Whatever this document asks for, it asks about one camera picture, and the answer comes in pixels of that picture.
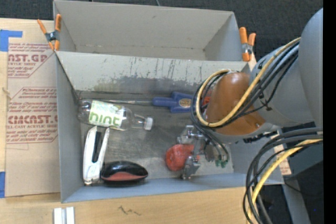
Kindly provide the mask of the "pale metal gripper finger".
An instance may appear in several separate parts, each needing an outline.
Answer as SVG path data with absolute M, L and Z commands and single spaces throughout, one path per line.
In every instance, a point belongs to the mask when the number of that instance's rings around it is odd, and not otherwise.
M 184 164 L 184 167 L 182 169 L 181 178 L 183 180 L 190 179 L 192 175 L 194 175 L 197 170 L 200 168 L 201 164 L 199 162 L 197 155 L 189 156 Z
M 193 144 L 203 138 L 203 135 L 194 125 L 187 125 L 177 137 L 179 144 Z

